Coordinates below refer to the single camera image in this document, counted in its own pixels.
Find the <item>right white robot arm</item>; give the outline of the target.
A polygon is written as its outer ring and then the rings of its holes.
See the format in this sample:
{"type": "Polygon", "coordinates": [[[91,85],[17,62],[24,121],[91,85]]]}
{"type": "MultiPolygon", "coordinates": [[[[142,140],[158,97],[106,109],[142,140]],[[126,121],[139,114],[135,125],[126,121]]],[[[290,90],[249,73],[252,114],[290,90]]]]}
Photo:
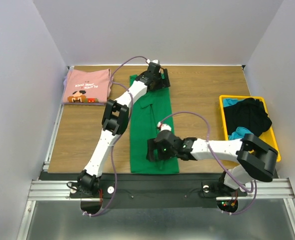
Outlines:
{"type": "Polygon", "coordinates": [[[218,191],[229,195],[254,180],[270,183],[274,178],[278,154],[275,148],[254,134],[247,133],[234,140],[181,139],[165,129],[147,141],[146,158],[151,162],[176,157],[183,161],[215,159],[237,163],[236,167],[225,170],[223,179],[217,183],[218,191]]]}

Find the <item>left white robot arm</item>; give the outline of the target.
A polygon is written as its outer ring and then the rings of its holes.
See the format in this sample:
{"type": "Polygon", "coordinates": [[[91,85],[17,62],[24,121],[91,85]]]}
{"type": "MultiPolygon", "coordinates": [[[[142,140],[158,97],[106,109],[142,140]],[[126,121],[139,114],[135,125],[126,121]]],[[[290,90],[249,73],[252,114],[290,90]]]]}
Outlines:
{"type": "Polygon", "coordinates": [[[77,177],[78,188],[87,197],[94,197],[98,193],[105,162],[127,129],[135,102],[148,92],[170,87],[168,70],[161,67],[160,61],[148,59],[146,63],[147,70],[139,74],[121,96],[108,100],[105,105],[98,143],[89,162],[77,177]]]}

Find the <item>green t-shirt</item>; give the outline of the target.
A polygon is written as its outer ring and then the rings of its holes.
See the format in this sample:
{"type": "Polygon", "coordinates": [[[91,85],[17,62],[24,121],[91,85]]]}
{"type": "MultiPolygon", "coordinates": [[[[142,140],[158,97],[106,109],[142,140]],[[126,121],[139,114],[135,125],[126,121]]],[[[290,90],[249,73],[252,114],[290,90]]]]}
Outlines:
{"type": "Polygon", "coordinates": [[[176,157],[152,162],[147,159],[148,140],[158,134],[157,124],[172,114],[170,89],[147,92],[133,105],[130,121],[130,171],[133,174],[168,175],[179,173],[176,157]]]}

